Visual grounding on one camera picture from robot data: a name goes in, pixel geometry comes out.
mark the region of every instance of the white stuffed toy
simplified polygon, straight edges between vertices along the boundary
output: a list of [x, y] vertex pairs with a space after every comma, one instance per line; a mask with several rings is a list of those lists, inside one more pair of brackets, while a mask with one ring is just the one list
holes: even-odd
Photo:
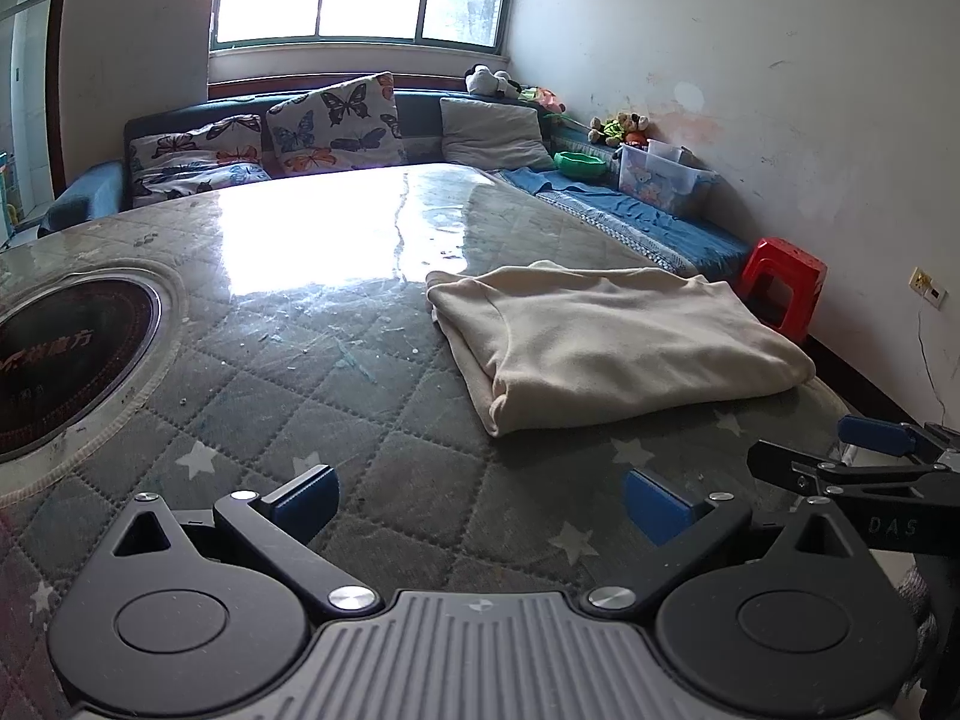
[[506, 98], [517, 100], [522, 87], [517, 81], [510, 78], [507, 71], [494, 73], [486, 65], [474, 65], [464, 76], [467, 81], [467, 91], [472, 95], [485, 98]]

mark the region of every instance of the window frame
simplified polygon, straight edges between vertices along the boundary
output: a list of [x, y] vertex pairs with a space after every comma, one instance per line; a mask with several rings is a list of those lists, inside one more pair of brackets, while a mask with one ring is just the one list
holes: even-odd
[[210, 17], [210, 50], [212, 52], [222, 52], [230, 49], [246, 49], [246, 47], [260, 46], [286, 46], [286, 45], [304, 45], [304, 44], [329, 44], [329, 43], [383, 43], [394, 46], [411, 47], [432, 47], [432, 49], [459, 49], [467, 52], [489, 53], [490, 55], [500, 55], [503, 50], [503, 43], [506, 37], [507, 20], [510, 13], [511, 0], [500, 0], [500, 12], [497, 18], [496, 39], [492, 46], [483, 46], [477, 43], [460, 43], [453, 40], [437, 40], [435, 38], [424, 37], [424, 21], [426, 20], [426, 2], [419, 2], [419, 9], [416, 12], [416, 30], [413, 38], [385, 38], [370, 37], [362, 35], [319, 35], [320, 31], [320, 6], [323, 0], [317, 0], [317, 20], [314, 26], [314, 34], [299, 35], [294, 37], [266, 37], [251, 38], [248, 40], [232, 40], [227, 42], [217, 41], [217, 31], [220, 25], [220, 0], [213, 0], [213, 13]]

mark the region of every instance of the sofa backrest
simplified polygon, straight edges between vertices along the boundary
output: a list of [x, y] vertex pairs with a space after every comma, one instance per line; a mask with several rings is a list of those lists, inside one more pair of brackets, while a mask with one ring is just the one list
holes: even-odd
[[[136, 138], [143, 138], [147, 135], [163, 135], [168, 132], [186, 132], [229, 116], [256, 113], [264, 118], [264, 124], [266, 124], [265, 117], [269, 108], [302, 94], [304, 94], [304, 91], [214, 100], [212, 103], [201, 103], [200, 105], [191, 105], [188, 108], [178, 108], [175, 111], [131, 119], [127, 122], [123, 131], [124, 154], [130, 153], [130, 141]], [[536, 103], [527, 103], [522, 100], [477, 98], [464, 92], [397, 89], [395, 91], [397, 119], [400, 120], [403, 144], [411, 163], [443, 162], [443, 151], [440, 150], [440, 137], [443, 135], [443, 118], [440, 115], [440, 100], [442, 98], [472, 98], [473, 100], [486, 100], [489, 103], [507, 103], [536, 108], [539, 114], [541, 133], [544, 135], [544, 140], [549, 140], [550, 129], [549, 119], [546, 118], [547, 112]], [[274, 148], [267, 127], [263, 127], [262, 146], [264, 153], [269, 153]], [[128, 172], [126, 156], [124, 165], [125, 172]]]

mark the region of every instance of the teddy bear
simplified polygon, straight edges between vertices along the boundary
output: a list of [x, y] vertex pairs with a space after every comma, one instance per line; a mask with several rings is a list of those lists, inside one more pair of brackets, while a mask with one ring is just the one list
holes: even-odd
[[467, 82], [469, 93], [485, 98], [517, 100], [522, 91], [520, 84], [511, 79], [507, 71], [501, 70], [494, 73], [486, 65], [471, 67], [464, 75], [464, 81]]
[[621, 143], [628, 143], [631, 146], [647, 145], [646, 136], [643, 134], [650, 124], [650, 119], [635, 113], [620, 112], [615, 119], [608, 122], [601, 122], [594, 116], [590, 120], [590, 132], [587, 138], [591, 143], [606, 143], [611, 148], [620, 146]]

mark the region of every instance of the folded beige clothing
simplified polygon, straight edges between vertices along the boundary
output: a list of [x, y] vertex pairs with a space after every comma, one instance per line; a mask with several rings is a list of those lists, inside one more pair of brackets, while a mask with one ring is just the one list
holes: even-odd
[[703, 276], [540, 261], [475, 278], [433, 271], [426, 296], [491, 436], [770, 395], [816, 374], [730, 285]]

